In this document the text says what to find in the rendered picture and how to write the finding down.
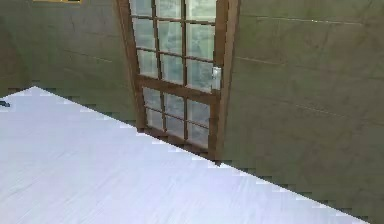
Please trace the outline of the brown glazed wooden door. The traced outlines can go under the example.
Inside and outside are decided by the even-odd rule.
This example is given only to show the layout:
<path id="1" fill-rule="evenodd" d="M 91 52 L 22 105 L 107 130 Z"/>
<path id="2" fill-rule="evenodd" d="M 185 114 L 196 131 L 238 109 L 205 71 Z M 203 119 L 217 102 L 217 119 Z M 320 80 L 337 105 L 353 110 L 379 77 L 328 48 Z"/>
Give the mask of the brown glazed wooden door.
<path id="1" fill-rule="evenodd" d="M 193 154 L 222 157 L 239 0 L 115 0 L 135 125 Z M 221 89 L 211 87 L 221 67 Z"/>

